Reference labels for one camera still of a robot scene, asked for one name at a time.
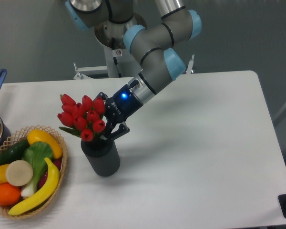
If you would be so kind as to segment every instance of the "green cucumber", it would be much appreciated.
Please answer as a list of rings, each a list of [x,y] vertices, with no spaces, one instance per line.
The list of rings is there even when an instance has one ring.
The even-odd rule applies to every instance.
[[[10,164],[16,160],[21,160],[24,150],[29,148],[29,146],[30,144],[25,138],[5,149],[2,153],[0,153],[0,166]]]

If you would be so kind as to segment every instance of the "tulip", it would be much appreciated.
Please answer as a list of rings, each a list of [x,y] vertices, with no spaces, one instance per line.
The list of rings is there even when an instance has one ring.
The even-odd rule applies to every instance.
[[[96,120],[100,119],[100,115],[96,111],[88,111],[87,113],[87,121],[88,122],[95,122]]]
[[[105,113],[105,104],[102,98],[98,97],[94,101],[94,110],[99,113],[100,115]]]
[[[88,125],[88,122],[86,119],[79,116],[79,117],[76,117],[74,119],[74,125],[75,125],[76,129],[82,131],[82,130],[86,129],[86,125]]]
[[[76,102],[67,94],[61,94],[61,101],[62,101],[62,105],[75,105]]]
[[[83,141],[85,142],[90,142],[93,140],[93,132],[92,130],[90,129],[84,129],[82,132],[81,132],[81,138]]]
[[[67,112],[62,112],[61,114],[58,114],[57,117],[61,121],[62,124],[65,126],[71,127],[73,126],[73,117],[71,114]]]
[[[106,124],[103,120],[97,120],[92,124],[92,129],[96,133],[102,132],[106,127]]]
[[[93,107],[93,100],[90,97],[84,95],[82,98],[82,105],[85,111],[89,111]]]
[[[77,104],[73,107],[72,116],[73,116],[74,118],[76,118],[76,117],[83,117],[84,114],[85,114],[84,107],[82,106],[81,103],[77,103]]]
[[[72,114],[74,105],[65,104],[65,105],[62,105],[61,108],[63,109],[63,111],[65,111],[69,114]]]

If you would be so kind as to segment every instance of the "bok choy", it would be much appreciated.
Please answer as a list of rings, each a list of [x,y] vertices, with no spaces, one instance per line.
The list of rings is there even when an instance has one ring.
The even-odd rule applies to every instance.
[[[29,162],[33,168],[33,178],[22,187],[21,196],[27,198],[37,192],[37,186],[42,175],[47,171],[45,158],[53,160],[53,151],[45,142],[35,142],[23,153],[22,159]]]

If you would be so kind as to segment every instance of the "fruit basket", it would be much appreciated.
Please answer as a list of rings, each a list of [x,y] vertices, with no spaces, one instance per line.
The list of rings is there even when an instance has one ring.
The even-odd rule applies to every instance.
[[[63,137],[56,130],[52,129],[51,127],[45,127],[45,126],[38,125],[38,126],[26,127],[26,128],[21,129],[20,131],[16,131],[16,133],[12,134],[11,137],[8,137],[7,140],[4,142],[4,144],[0,147],[0,153],[2,153],[5,149],[9,148],[10,146],[15,144],[16,142],[19,142],[19,141],[27,138],[28,133],[34,129],[43,130],[43,131],[49,133],[57,141],[57,143],[59,144],[59,146],[62,149],[61,169],[60,169],[60,177],[59,177],[58,185],[57,185],[55,191],[51,194],[51,196],[45,202],[43,202],[43,204],[41,206],[38,206],[37,208],[34,208],[33,210],[27,211],[21,215],[11,216],[8,214],[11,207],[1,207],[0,206],[0,216],[3,216],[3,217],[8,218],[8,219],[26,219],[28,217],[35,216],[38,213],[40,213],[41,211],[43,211],[53,201],[53,199],[57,195],[57,193],[61,187],[62,180],[63,180],[64,174],[66,171],[67,150],[66,150],[65,141],[64,141]]]

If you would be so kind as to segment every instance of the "white radish slice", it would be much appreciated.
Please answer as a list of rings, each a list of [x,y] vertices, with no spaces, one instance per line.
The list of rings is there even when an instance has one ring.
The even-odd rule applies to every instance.
[[[32,179],[33,168],[24,160],[13,161],[7,167],[5,177],[11,185],[23,186],[29,183],[29,181]]]

